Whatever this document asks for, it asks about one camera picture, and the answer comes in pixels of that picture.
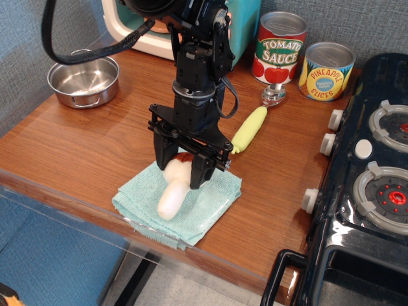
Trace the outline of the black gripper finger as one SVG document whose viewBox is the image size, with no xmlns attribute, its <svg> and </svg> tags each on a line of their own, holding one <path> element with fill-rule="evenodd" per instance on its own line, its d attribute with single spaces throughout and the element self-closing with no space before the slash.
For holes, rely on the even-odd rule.
<svg viewBox="0 0 408 306">
<path fill-rule="evenodd" d="M 191 189 L 199 189 L 200 186 L 206 181 L 210 180 L 214 170 L 216 162 L 214 156 L 194 156 L 191 169 Z"/>
<path fill-rule="evenodd" d="M 165 170 L 167 164 L 178 153 L 179 146 L 170 137 L 154 132 L 154 150 L 156 163 L 160 170 Z"/>
</svg>

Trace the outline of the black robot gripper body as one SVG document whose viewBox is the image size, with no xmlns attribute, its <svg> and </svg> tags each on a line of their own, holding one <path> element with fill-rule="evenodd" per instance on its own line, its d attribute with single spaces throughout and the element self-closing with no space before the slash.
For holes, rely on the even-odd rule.
<svg viewBox="0 0 408 306">
<path fill-rule="evenodd" d="M 195 156 L 214 156 L 216 168 L 224 171 L 230 167 L 231 142 L 218 127 L 223 116 L 224 89 L 210 92 L 174 90 L 174 106 L 153 103 L 149 106 L 152 118 L 149 129 L 170 137 Z"/>
</svg>

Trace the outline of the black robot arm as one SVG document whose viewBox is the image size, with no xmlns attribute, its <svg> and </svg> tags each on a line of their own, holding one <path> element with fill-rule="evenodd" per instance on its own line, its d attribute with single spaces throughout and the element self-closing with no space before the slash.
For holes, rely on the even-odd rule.
<svg viewBox="0 0 408 306">
<path fill-rule="evenodd" d="M 176 66 L 172 107 L 152 104 L 149 128 L 154 133 L 158 167 L 163 170 L 179 149 L 193 155 L 189 187 L 198 189 L 215 169 L 230 165 L 232 143 L 221 133 L 219 119 L 238 110 L 222 111 L 225 90 L 236 93 L 226 75 L 233 69 L 230 17 L 224 1 L 126 1 L 126 6 L 152 27 L 157 20 L 171 34 Z"/>
</svg>

